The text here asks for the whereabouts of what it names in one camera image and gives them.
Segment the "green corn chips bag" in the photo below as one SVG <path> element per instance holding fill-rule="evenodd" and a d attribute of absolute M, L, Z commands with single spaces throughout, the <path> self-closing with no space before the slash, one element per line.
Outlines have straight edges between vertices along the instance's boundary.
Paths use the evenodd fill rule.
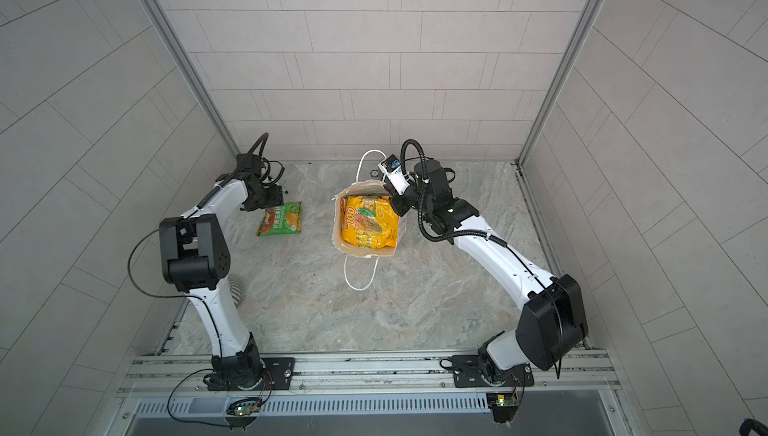
<path fill-rule="evenodd" d="M 286 202 L 281 206 L 267 208 L 259 225 L 257 236 L 300 234 L 302 209 L 301 202 Z"/>

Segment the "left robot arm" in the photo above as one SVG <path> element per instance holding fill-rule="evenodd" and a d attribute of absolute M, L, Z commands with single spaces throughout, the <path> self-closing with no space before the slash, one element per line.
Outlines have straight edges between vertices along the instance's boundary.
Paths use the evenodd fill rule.
<path fill-rule="evenodd" d="M 211 391 L 250 390 L 261 384 L 264 363 L 252 333 L 237 313 L 228 274 L 232 258 L 222 225 L 237 211 L 283 203 L 279 172 L 260 154 L 239 154 L 234 172 L 224 174 L 190 210 L 159 224 L 165 281 L 194 306 L 211 342 Z"/>

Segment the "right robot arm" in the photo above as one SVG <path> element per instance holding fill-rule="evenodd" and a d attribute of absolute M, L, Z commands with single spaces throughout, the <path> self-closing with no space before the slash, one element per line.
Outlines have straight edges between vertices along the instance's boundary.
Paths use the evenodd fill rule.
<path fill-rule="evenodd" d="M 521 255 L 492 229 L 477 208 L 453 195 L 448 168 L 423 159 L 411 172 L 396 156 L 379 163 L 390 204 L 399 216 L 418 214 L 418 227 L 431 242 L 446 241 L 477 261 L 508 293 L 520 310 L 517 328 L 502 332 L 478 349 L 486 383 L 528 382 L 524 372 L 561 369 L 562 358 L 588 336 L 579 283 L 557 277 Z"/>

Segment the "yellow snack bag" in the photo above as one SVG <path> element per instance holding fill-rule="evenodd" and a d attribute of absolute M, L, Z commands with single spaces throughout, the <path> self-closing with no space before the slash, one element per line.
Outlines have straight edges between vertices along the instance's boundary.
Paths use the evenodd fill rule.
<path fill-rule="evenodd" d="M 341 209 L 340 235 L 344 242 L 374 250 L 396 247 L 400 217 L 392 209 L 389 196 L 347 196 Z"/>

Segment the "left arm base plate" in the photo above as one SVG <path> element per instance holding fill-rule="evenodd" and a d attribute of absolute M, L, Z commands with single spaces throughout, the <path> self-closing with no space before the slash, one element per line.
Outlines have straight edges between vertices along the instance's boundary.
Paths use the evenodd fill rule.
<path fill-rule="evenodd" d="M 210 370 L 203 382 L 209 391 L 287 390 L 293 377 L 295 359 L 289 357 L 261 358 L 255 367 L 236 369 L 222 363 Z"/>

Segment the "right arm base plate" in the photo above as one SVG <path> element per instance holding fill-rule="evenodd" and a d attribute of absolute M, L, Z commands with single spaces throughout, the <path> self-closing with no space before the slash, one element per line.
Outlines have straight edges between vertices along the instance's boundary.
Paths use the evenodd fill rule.
<path fill-rule="evenodd" d="M 451 355 L 440 366 L 452 375 L 456 388 L 527 388 L 535 384 L 529 364 L 499 372 L 477 354 Z"/>

